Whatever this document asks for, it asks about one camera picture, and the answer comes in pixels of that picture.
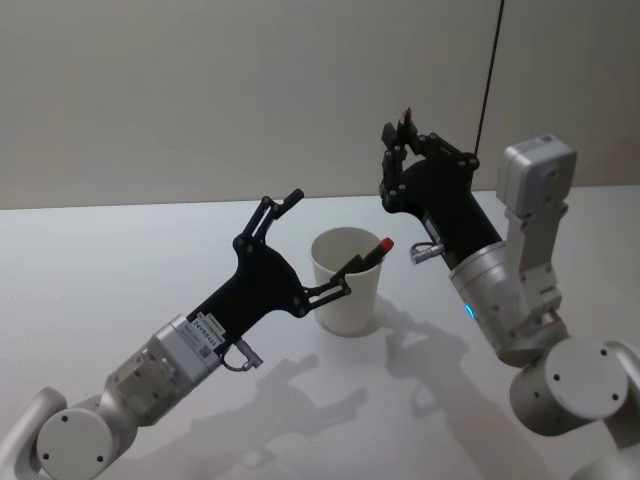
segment gray wall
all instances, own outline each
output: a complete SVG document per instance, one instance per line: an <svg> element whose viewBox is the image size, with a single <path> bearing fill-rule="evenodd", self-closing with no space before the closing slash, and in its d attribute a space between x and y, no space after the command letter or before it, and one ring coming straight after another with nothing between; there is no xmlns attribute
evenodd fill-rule
<svg viewBox="0 0 640 480"><path fill-rule="evenodd" d="M507 0L476 185L546 132L578 149L574 184L640 183L638 25L638 0Z"/></svg>
<svg viewBox="0 0 640 480"><path fill-rule="evenodd" d="M0 208L374 193L406 106L473 149L498 4L4 0ZM547 130L640 181L637 3L606 4L508 2L476 188Z"/></svg>

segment white paper cup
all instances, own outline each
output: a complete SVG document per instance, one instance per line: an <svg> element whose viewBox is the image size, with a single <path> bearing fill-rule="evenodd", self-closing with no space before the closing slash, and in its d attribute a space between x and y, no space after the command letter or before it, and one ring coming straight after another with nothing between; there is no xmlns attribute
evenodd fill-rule
<svg viewBox="0 0 640 480"><path fill-rule="evenodd" d="M340 227L328 230L311 245L311 260L316 284L322 285L355 255L365 256L380 239L360 228ZM373 319L373 306L378 290L381 265L346 276L351 294L319 307L318 323L326 330L344 337L367 333Z"/></svg>

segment label sticker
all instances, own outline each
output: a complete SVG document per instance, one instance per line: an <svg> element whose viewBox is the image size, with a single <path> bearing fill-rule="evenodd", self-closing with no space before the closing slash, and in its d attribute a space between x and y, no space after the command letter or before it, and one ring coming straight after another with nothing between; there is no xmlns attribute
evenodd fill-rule
<svg viewBox="0 0 640 480"><path fill-rule="evenodd" d="M182 323L177 330L207 366L213 366L218 363L214 350L222 345L224 340L217 333L210 330L206 324L196 318L191 323Z"/></svg>
<svg viewBox="0 0 640 480"><path fill-rule="evenodd" d="M220 323L210 313L207 313L206 315L203 315L202 313L198 313L198 315L196 315L196 318L200 320L200 322L207 325L215 333L217 333L220 338L222 338L222 336L226 333L226 330L222 327L222 325L220 325Z"/></svg>

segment cylindrical joint housing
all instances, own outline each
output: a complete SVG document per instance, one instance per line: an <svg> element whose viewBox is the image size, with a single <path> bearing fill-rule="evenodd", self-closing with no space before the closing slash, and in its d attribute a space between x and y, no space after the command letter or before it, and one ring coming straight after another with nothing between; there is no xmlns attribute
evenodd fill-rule
<svg viewBox="0 0 640 480"><path fill-rule="evenodd" d="M640 444L611 452L573 474L570 480L637 480L640 478Z"/></svg>
<svg viewBox="0 0 640 480"><path fill-rule="evenodd" d="M555 436L613 415L627 391L627 374L614 352L568 338L516 376L511 405L528 429Z"/></svg>
<svg viewBox="0 0 640 480"><path fill-rule="evenodd" d="M178 316L109 376L106 390L137 426L153 425L219 366L206 336Z"/></svg>
<svg viewBox="0 0 640 480"><path fill-rule="evenodd" d="M507 274L505 248L498 242L478 250L450 278L498 358L525 367L565 338L566 328L559 317L534 318L521 311L521 285Z"/></svg>

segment tabletop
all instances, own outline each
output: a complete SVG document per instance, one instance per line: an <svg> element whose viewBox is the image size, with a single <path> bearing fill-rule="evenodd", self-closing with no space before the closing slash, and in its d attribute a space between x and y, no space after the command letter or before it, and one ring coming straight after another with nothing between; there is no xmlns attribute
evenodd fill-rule
<svg viewBox="0 0 640 480"><path fill-rule="evenodd" d="M491 192L480 205L504 234ZM640 343L640 187L574 189L554 266L571 333ZM160 326L189 313L236 267L232 239L257 202L0 212L0 434L44 386L70 404ZM267 242L313 285L309 248L336 226L396 243L375 321L339 338L313 314L263 318L245 339L258 370L219 369L101 479L553 480L614 449L600 423L560 438L522 427L517 373L466 315L440 259L414 266L426 239L413 217L374 197L305 199Z"/></svg>

